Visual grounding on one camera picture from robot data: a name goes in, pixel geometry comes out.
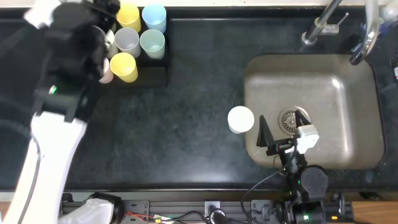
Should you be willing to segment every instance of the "drain strainer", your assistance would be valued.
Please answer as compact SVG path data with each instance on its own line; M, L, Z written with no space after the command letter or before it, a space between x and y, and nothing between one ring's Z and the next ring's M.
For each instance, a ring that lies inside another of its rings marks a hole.
M280 112L279 127L281 128L281 130L284 133L286 133L288 135L293 135L297 130L296 115L294 113L294 111L296 111L296 110L300 110L303 113L303 115L305 116L305 118L310 120L308 113L303 108L300 108L298 106L294 106L294 107L291 107L289 109L286 109L286 110L283 110L282 112Z

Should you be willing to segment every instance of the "yellow cup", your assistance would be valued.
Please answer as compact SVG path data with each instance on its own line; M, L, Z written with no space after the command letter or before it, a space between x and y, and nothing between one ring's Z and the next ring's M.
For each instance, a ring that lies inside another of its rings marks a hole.
M134 82L138 77L136 60L129 53L118 53L111 59L111 71L125 82Z
M122 27L130 27L137 32L141 30L141 19L139 17L139 10L135 4L123 3L116 15L116 19Z

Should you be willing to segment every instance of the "black countertop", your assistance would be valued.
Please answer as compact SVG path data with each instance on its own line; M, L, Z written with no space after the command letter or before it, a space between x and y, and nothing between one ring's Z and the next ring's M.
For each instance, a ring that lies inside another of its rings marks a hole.
M275 169L255 164L244 135L233 134L226 120L232 107L244 105L244 69L261 54L348 54L352 35L361 33L364 9L338 9L330 22L346 11L350 16L339 35L303 48L300 35L321 9L169 9L168 87L106 88L65 188L246 189L267 177ZM29 37L4 44L21 27ZM45 44L39 32L3 16L0 46L0 119L29 124L23 108L32 104ZM377 41L368 58L379 91L385 159L374 169L328 170L330 189L398 189L398 86L389 65L397 49L396 29ZM27 141L0 128L0 142L0 189L12 190ZM286 187L276 176L261 188Z

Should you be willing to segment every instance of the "faucet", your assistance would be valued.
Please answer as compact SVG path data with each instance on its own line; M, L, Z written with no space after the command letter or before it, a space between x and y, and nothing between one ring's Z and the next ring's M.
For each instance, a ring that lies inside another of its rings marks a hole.
M302 42L307 45L313 45L317 41L317 37L322 33L323 29L327 26L327 20L335 11L342 0L332 0L326 7L322 15L314 20L308 32L302 34ZM366 34L361 45L355 50L354 54L349 59L352 65L357 65L362 62L372 51L379 35L379 4L377 0L365 0L366 10Z

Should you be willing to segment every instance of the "stainless steel sink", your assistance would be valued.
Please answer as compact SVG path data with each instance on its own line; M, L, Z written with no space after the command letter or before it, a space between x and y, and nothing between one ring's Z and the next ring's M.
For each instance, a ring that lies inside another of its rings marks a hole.
M245 71L245 105L255 117L246 133L246 149L262 166L273 156L256 146L259 117L264 115L274 139L295 131L294 110L300 109L319 131L309 164L330 169L375 167L384 155L384 140L372 68L349 63L349 55L263 55Z

